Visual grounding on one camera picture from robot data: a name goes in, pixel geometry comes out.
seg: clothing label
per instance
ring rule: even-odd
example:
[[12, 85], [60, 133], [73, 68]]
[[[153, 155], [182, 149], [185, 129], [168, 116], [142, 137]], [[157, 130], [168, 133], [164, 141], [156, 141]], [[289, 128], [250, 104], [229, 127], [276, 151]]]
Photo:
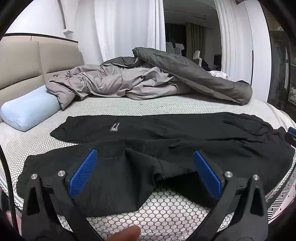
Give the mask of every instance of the clothing label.
[[111, 132], [117, 132], [118, 131], [118, 126], [120, 125], [120, 122], [119, 123], [115, 123], [112, 127], [111, 127], [111, 129], [110, 129], [110, 131]]

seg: beige upholstered headboard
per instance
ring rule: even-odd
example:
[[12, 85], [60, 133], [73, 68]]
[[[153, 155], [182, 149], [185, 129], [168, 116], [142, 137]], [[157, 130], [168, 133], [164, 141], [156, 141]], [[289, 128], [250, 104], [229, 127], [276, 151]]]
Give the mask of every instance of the beige upholstered headboard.
[[76, 42], [37, 36], [3, 37], [0, 41], [0, 108], [3, 103], [44, 85], [45, 78], [79, 65], [84, 62]]

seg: white bedsheet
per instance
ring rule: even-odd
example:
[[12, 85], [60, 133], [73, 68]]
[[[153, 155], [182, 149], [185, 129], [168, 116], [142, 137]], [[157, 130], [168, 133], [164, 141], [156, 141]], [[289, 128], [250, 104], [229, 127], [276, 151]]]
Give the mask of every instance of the white bedsheet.
[[[17, 131], [7, 124], [1, 123], [0, 143], [7, 158], [15, 190], [17, 178], [22, 172], [24, 161], [28, 155], [37, 155], [52, 149], [75, 145], [74, 143], [59, 141], [49, 135], [53, 129], [65, 122], [68, 116], [199, 114], [215, 112], [256, 115], [270, 123], [275, 129], [280, 126], [286, 130], [290, 126], [296, 128], [295, 122], [286, 113], [253, 98], [248, 104], [239, 106], [196, 94], [165, 96], [144, 101], [125, 97], [89, 97], [83, 101], [73, 102], [65, 110], [58, 111], [27, 132]], [[274, 191], [269, 193], [267, 200], [273, 197], [290, 173], [291, 170]], [[285, 187], [285, 191], [291, 189], [290, 184], [294, 182], [295, 177], [296, 172], [289, 179], [289, 185]], [[5, 176], [1, 164], [0, 183], [2, 188], [6, 189]], [[15, 197], [17, 205], [22, 208], [23, 200], [16, 193]], [[278, 205], [269, 208], [269, 219], [272, 218], [272, 215], [277, 210]], [[150, 198], [136, 212], [87, 219], [99, 234], [105, 238], [129, 225], [136, 224], [142, 229], [142, 239], [171, 240], [173, 237], [178, 237], [181, 240], [186, 239], [198, 227], [208, 212], [209, 209], [192, 203], [170, 188], [160, 187], [151, 194]], [[222, 223], [221, 229], [229, 224], [231, 218], [232, 215], [229, 214]], [[59, 217], [59, 219], [65, 228], [69, 228], [63, 217]]]

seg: white chair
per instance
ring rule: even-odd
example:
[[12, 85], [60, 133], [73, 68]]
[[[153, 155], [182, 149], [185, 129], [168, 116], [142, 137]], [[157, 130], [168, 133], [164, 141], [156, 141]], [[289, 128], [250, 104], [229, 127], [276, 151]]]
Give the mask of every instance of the white chair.
[[200, 58], [200, 51], [199, 50], [195, 51], [193, 58], [192, 58], [193, 61], [196, 59], [199, 59], [198, 65], [201, 67], [202, 66], [202, 59]]

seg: blanket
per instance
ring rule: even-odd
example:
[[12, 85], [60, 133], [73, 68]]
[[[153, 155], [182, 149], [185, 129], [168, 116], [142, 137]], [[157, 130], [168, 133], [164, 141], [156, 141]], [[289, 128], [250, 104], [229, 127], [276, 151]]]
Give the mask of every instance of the blanket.
[[251, 86], [211, 76], [191, 60], [151, 48], [133, 49], [134, 57], [118, 57], [101, 65], [83, 65], [54, 75], [46, 88], [65, 109], [72, 100], [93, 94], [144, 100], [197, 91], [218, 99], [246, 104]]

